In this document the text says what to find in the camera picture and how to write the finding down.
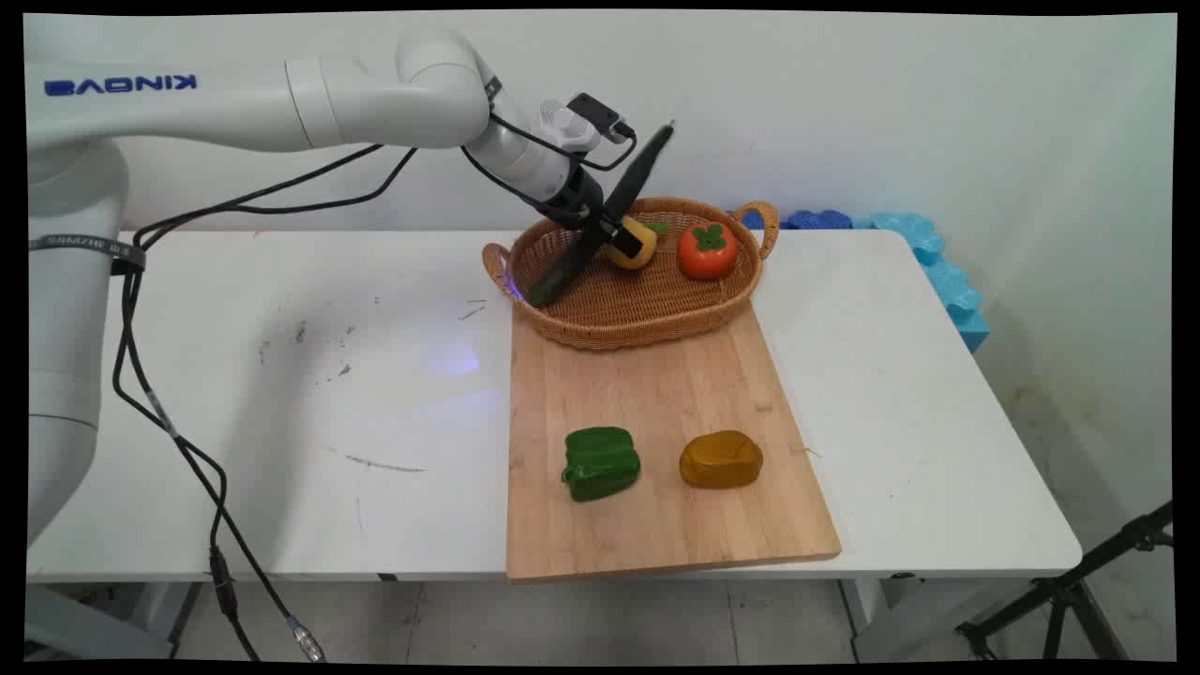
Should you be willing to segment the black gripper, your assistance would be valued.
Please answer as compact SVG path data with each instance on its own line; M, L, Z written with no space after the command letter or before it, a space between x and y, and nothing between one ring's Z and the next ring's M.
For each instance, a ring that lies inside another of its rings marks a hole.
M574 168L562 189L536 211L568 231L583 231L582 249L605 246L611 226L605 222L602 187L586 168ZM649 259L652 229L638 221L623 221L614 240L606 247L608 259Z

